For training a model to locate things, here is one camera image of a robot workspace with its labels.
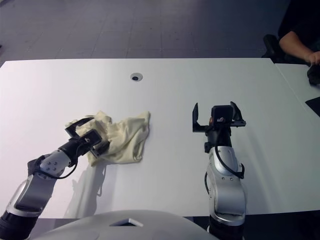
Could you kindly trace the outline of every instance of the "black sleeve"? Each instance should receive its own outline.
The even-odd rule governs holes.
[[[320,37],[320,12],[312,15],[292,29],[304,45],[310,45]]]

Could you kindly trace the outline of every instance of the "black object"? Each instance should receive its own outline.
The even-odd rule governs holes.
[[[228,226],[209,216],[209,233],[215,235],[220,240],[242,240],[244,225]]]
[[[192,111],[192,131],[194,133],[205,133],[207,136],[208,142],[204,144],[206,153],[215,146],[232,147],[230,127],[244,127],[246,125],[239,108],[232,101],[230,105],[214,106],[211,109],[209,125],[200,125],[198,116],[198,103],[196,103]]]
[[[262,58],[271,59],[273,63],[285,63],[285,52],[281,49],[276,36],[267,34],[263,37],[266,52]]]
[[[76,128],[82,126],[83,124],[94,119],[93,117],[83,118],[70,126],[68,126],[65,131],[70,135],[71,139],[69,142],[62,145],[59,149],[63,150],[65,154],[70,157],[74,165],[78,161],[78,157],[90,151],[96,158],[98,158],[102,153],[108,150],[110,142],[106,142],[104,145],[100,146],[98,149],[95,149],[94,146],[101,142],[102,138],[95,129],[91,129],[86,132],[83,136],[79,136],[76,132]]]
[[[305,102],[320,117],[320,97]]]
[[[311,66],[306,75],[309,78],[310,85],[320,84],[320,65]]]
[[[27,239],[31,230],[34,228],[37,219],[37,217],[22,217],[5,211],[0,218],[0,239]]]

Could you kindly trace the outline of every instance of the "human arm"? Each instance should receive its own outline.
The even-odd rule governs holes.
[[[312,65],[320,64],[320,52],[313,52],[308,47],[320,37],[319,25],[320,12],[317,11],[281,37],[280,47],[285,53],[303,59]]]
[[[303,59],[311,65],[320,64],[320,51],[313,52],[306,47],[294,31],[290,31],[284,35],[280,39],[279,44],[282,50],[289,55]]]

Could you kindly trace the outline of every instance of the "cream cloth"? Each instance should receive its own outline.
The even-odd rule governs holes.
[[[82,126],[77,126],[75,130],[77,134],[82,136],[91,129],[97,130],[102,141],[95,148],[99,148],[106,141],[110,142],[109,149],[98,158],[95,158],[91,152],[86,154],[91,166],[94,166],[98,161],[108,161],[115,164],[138,163],[141,161],[145,141],[149,134],[150,113],[148,111],[117,123],[112,123],[111,118],[102,111],[99,111],[96,115],[85,117],[93,117],[94,119]]]

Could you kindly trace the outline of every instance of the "white desk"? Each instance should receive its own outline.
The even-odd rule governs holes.
[[[143,80],[130,80],[134,72]],[[104,177],[103,163],[86,170],[81,157],[78,169],[57,182],[41,217],[125,209],[207,216],[206,137],[192,133],[192,110],[198,102],[199,122],[206,124],[213,105],[230,101],[247,121],[231,136],[246,169],[247,213],[320,209],[320,128],[299,127],[305,109],[264,58],[6,62],[0,68],[0,208],[26,178],[27,162],[68,140],[66,122],[98,110],[114,121],[149,110],[141,163],[109,165]]]
[[[306,65],[299,64],[276,64],[284,79],[289,84],[300,104],[304,107],[307,115],[314,124],[319,128],[319,116],[306,104],[306,101],[320,97],[320,86],[311,86],[307,77],[309,69]]]

